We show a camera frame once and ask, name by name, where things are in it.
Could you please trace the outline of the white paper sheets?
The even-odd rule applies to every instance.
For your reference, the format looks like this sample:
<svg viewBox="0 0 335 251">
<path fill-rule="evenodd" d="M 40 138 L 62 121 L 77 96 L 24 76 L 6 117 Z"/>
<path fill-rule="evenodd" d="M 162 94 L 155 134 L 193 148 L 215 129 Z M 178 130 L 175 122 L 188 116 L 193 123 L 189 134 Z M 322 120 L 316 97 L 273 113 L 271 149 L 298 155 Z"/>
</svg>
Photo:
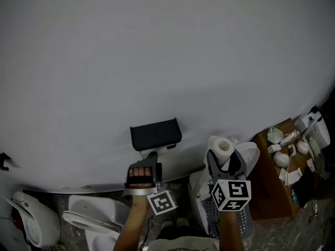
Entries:
<svg viewBox="0 0 335 251">
<path fill-rule="evenodd" d="M 286 186 L 290 186 L 298 182 L 302 175 L 303 173 L 300 168 L 289 173 L 282 168 L 278 178 L 282 180 Z"/>
</svg>

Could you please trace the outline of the person's left hand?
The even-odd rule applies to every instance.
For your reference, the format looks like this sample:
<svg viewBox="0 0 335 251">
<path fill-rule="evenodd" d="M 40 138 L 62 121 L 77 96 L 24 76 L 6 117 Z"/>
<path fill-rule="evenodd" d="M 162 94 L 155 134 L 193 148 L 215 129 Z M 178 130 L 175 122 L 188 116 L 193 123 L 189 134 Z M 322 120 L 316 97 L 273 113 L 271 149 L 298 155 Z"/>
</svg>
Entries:
<svg viewBox="0 0 335 251">
<path fill-rule="evenodd" d="M 149 177 L 152 176 L 151 168 L 149 167 L 135 167 L 130 168 L 129 177 Z"/>
</svg>

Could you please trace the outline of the small white oval bundle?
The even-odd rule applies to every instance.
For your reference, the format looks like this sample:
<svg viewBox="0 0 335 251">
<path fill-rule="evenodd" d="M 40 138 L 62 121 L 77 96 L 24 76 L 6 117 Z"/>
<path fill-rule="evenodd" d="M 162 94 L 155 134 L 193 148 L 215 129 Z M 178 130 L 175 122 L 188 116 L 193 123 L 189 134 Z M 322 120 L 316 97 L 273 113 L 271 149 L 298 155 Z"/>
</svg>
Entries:
<svg viewBox="0 0 335 251">
<path fill-rule="evenodd" d="M 298 141 L 296 144 L 296 150 L 302 154 L 307 155 L 309 153 L 309 144 L 303 141 Z"/>
</svg>

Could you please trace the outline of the clear plastic tube bottle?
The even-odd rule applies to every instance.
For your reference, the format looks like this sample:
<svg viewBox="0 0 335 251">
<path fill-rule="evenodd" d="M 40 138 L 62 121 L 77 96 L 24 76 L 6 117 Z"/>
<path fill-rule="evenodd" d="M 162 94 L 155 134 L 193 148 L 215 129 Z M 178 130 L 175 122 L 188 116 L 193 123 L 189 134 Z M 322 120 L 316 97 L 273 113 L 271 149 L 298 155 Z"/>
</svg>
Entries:
<svg viewBox="0 0 335 251">
<path fill-rule="evenodd" d="M 286 146 L 289 142 L 294 141 L 299 137 L 299 132 L 297 130 L 293 130 L 289 133 L 283 135 L 283 139 L 280 142 L 281 146 Z"/>
</svg>

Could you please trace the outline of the crumpled clear plastic bag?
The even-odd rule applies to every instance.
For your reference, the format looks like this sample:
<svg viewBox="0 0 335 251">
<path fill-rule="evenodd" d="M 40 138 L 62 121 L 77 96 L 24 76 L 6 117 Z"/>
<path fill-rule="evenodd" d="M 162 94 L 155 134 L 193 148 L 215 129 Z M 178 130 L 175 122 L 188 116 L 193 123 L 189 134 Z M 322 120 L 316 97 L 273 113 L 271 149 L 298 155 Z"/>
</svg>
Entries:
<svg viewBox="0 0 335 251">
<path fill-rule="evenodd" d="M 267 140 L 272 144 L 280 144 L 283 139 L 283 132 L 276 128 L 270 127 L 267 132 Z"/>
</svg>

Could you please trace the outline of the red box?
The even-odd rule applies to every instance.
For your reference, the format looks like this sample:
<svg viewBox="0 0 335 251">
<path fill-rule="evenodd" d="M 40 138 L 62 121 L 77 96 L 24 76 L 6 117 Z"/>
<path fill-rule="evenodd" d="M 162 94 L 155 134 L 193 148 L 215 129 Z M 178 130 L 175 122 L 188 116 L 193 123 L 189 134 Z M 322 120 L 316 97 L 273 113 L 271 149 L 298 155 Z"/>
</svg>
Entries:
<svg viewBox="0 0 335 251">
<path fill-rule="evenodd" d="M 17 209 L 12 208 L 11 214 L 10 214 L 12 220 L 13 220 L 13 224 L 14 226 L 18 229 L 23 231 L 24 230 L 24 225 L 23 225 L 23 221 L 21 219 L 21 216 L 18 212 Z"/>
</svg>

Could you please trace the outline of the brown cardboard box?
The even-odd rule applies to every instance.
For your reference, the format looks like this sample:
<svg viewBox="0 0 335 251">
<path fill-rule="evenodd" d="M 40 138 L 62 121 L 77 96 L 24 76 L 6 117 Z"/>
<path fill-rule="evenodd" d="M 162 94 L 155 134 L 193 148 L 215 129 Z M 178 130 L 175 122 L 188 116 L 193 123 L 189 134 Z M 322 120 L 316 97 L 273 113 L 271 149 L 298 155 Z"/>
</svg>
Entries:
<svg viewBox="0 0 335 251">
<path fill-rule="evenodd" d="M 293 200 L 292 187 L 279 179 L 281 169 L 275 165 L 273 154 L 267 150 L 270 146 L 267 132 L 266 129 L 252 138 L 260 150 L 260 156 L 248 176 L 252 188 L 249 203 L 251 216 L 254 220 L 293 218 L 300 211 L 300 206 Z"/>
</svg>

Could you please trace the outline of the small black wall holder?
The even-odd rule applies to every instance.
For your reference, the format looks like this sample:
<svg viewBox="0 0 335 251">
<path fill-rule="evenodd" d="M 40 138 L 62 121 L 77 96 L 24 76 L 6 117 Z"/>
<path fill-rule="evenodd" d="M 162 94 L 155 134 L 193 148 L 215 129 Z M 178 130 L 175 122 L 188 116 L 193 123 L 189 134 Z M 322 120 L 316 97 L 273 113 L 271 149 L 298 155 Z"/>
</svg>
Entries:
<svg viewBox="0 0 335 251">
<path fill-rule="evenodd" d="M 4 164 L 6 161 L 12 161 L 12 159 L 4 152 L 0 153 L 0 170 L 4 172 L 8 172 L 9 168 L 6 167 Z"/>
</svg>

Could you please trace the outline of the white plastic bottle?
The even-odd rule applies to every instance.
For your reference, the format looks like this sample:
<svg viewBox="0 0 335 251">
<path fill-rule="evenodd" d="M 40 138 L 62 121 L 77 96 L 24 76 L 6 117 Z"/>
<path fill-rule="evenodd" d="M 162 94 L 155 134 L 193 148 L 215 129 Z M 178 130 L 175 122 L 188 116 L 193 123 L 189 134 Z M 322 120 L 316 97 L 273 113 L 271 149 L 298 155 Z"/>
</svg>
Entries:
<svg viewBox="0 0 335 251">
<path fill-rule="evenodd" d="M 309 146 L 314 154 L 315 157 L 318 157 L 321 154 L 321 149 L 317 143 L 317 141 L 313 138 L 310 137 L 308 140 Z"/>
</svg>

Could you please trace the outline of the person's right forearm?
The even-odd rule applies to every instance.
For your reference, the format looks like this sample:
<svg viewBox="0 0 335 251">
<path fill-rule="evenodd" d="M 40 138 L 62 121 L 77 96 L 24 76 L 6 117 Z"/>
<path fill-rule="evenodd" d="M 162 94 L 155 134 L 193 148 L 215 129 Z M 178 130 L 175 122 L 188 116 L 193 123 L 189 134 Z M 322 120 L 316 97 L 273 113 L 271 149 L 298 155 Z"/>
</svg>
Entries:
<svg viewBox="0 0 335 251">
<path fill-rule="evenodd" d="M 219 212 L 219 250 L 244 251 L 235 212 Z"/>
</svg>

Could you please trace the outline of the grey perforated metal basket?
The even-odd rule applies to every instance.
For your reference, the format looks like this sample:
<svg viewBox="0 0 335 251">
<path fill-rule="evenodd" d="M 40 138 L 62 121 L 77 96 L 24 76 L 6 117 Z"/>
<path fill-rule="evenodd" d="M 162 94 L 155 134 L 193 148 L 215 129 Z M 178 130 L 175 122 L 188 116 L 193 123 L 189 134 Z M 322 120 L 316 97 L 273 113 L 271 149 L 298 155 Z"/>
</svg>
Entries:
<svg viewBox="0 0 335 251">
<path fill-rule="evenodd" d="M 206 200 L 204 207 L 209 235 L 219 239 L 219 212 L 213 199 Z M 248 204 L 237 212 L 237 222 L 242 239 L 246 239 L 253 234 L 254 225 Z"/>
</svg>

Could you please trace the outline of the white toilet with oval seat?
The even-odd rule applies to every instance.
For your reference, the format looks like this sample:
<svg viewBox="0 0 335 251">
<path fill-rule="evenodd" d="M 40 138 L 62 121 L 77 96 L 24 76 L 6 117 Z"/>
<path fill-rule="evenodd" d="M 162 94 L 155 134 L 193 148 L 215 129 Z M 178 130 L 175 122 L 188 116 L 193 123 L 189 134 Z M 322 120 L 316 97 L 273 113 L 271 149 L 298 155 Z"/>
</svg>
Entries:
<svg viewBox="0 0 335 251">
<path fill-rule="evenodd" d="M 63 220 L 85 231 L 89 251 L 113 251 L 130 208 L 105 197 L 71 195 Z"/>
</svg>

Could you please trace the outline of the person's left forearm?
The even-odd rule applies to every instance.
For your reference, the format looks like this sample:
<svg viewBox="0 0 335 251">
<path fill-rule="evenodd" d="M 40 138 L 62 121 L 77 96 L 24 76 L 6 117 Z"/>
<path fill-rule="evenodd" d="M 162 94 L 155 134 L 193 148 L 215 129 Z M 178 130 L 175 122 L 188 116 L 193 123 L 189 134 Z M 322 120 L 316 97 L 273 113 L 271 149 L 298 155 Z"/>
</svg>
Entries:
<svg viewBox="0 0 335 251">
<path fill-rule="evenodd" d="M 113 251 L 137 251 L 150 204 L 146 196 L 132 196 L 132 206 Z"/>
</svg>

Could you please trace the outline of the large white oval bundle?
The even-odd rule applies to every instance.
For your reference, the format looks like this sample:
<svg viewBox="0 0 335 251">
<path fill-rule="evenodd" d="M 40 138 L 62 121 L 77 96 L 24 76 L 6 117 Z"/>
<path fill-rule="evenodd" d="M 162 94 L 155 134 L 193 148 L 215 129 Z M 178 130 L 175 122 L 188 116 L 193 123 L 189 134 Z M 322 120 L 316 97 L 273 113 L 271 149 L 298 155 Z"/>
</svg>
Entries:
<svg viewBox="0 0 335 251">
<path fill-rule="evenodd" d="M 282 152 L 275 152 L 273 155 L 273 162 L 277 167 L 286 168 L 289 164 L 289 156 Z"/>
</svg>

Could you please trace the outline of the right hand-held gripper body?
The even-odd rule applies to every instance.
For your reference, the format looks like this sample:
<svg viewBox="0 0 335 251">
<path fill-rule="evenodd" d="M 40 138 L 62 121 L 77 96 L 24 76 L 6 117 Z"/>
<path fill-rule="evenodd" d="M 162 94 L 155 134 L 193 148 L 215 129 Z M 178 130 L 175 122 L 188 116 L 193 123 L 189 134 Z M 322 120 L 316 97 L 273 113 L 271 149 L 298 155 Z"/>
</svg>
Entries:
<svg viewBox="0 0 335 251">
<path fill-rule="evenodd" d="M 210 195 L 219 212 L 241 211 L 251 200 L 251 182 L 245 174 L 231 179 L 210 175 L 213 187 Z"/>
</svg>

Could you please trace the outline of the black pouch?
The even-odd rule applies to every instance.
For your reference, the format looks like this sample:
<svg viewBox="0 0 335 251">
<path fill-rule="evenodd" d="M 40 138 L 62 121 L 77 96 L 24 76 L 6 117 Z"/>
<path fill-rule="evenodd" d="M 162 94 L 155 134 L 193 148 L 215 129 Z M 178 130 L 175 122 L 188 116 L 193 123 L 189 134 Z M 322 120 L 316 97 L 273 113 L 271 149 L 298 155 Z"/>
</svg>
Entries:
<svg viewBox="0 0 335 251">
<path fill-rule="evenodd" d="M 295 192 L 298 201 L 293 206 L 297 205 L 303 208 L 313 197 L 315 192 L 315 174 L 309 166 L 306 166 L 303 175 L 298 182 L 292 185 L 292 191 Z"/>
</svg>

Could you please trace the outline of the person's light shirt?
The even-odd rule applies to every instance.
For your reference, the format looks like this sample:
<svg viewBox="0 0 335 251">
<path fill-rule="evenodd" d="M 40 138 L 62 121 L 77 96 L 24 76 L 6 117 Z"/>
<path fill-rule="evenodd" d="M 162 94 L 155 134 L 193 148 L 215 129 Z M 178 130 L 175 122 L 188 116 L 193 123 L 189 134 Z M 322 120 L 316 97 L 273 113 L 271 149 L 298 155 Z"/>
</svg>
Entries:
<svg viewBox="0 0 335 251">
<path fill-rule="evenodd" d="M 195 236 L 157 239 L 148 246 L 147 251 L 219 251 L 219 240 Z"/>
</svg>

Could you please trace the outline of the white toilet with tall lid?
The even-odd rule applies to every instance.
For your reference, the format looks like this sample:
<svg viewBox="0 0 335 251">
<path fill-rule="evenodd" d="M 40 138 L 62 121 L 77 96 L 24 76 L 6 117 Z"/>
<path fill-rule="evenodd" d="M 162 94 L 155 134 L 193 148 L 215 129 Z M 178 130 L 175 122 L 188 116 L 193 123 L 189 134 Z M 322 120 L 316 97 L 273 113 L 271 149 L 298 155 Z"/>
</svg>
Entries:
<svg viewBox="0 0 335 251">
<path fill-rule="evenodd" d="M 238 144 L 236 149 L 240 152 L 247 165 L 246 177 L 251 173 L 254 166 L 256 165 L 260 150 L 257 145 L 253 142 L 245 142 Z M 207 222 L 207 212 L 205 210 L 205 204 L 208 199 L 211 199 L 209 184 L 210 175 L 207 168 L 194 172 L 189 177 L 188 193 L 191 200 L 191 206 L 195 212 L 196 221 L 199 227 L 206 233 L 210 234 Z"/>
</svg>

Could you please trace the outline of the person's black trousers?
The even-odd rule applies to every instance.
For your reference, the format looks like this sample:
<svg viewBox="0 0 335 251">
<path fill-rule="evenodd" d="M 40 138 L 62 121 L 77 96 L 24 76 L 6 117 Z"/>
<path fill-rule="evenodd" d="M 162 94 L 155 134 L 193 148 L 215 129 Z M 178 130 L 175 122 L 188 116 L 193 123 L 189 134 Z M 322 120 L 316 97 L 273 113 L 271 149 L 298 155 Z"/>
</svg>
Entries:
<svg viewBox="0 0 335 251">
<path fill-rule="evenodd" d="M 157 239 L 173 240 L 184 236 L 208 237 L 208 235 L 200 230 L 188 227 L 186 225 L 180 227 L 166 226 L 164 227 Z"/>
</svg>

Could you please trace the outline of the white toilet paper roll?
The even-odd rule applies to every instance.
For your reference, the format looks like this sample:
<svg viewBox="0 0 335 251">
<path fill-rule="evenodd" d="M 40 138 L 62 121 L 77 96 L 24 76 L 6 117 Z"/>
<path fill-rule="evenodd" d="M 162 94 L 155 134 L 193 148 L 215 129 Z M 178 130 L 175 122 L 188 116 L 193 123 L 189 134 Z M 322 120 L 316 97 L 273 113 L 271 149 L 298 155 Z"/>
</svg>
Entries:
<svg viewBox="0 0 335 251">
<path fill-rule="evenodd" d="M 212 150 L 221 167 L 229 160 L 235 151 L 235 145 L 228 138 L 212 135 L 208 140 L 208 150 Z"/>
</svg>

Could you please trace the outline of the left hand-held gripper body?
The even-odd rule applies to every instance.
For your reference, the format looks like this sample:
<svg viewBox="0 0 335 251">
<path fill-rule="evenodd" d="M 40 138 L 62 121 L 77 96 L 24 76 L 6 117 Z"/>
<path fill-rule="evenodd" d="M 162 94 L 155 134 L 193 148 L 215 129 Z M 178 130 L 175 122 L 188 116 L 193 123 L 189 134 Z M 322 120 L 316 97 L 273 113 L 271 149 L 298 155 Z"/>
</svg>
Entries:
<svg viewBox="0 0 335 251">
<path fill-rule="evenodd" d="M 155 215 L 164 214 L 177 208 L 177 203 L 168 185 L 157 183 L 156 167 L 151 168 L 152 176 L 129 177 L 127 175 L 123 197 L 146 196 Z"/>
</svg>

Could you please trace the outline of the large black paper holder shelf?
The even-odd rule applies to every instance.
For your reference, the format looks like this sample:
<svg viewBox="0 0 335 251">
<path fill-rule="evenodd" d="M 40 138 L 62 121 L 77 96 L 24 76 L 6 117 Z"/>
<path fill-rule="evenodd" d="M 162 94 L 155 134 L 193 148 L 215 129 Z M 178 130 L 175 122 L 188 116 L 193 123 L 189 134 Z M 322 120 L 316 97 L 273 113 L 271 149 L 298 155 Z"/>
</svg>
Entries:
<svg viewBox="0 0 335 251">
<path fill-rule="evenodd" d="M 133 148 L 146 151 L 167 146 L 174 148 L 182 140 L 182 133 L 176 118 L 152 124 L 130 127 Z"/>
</svg>

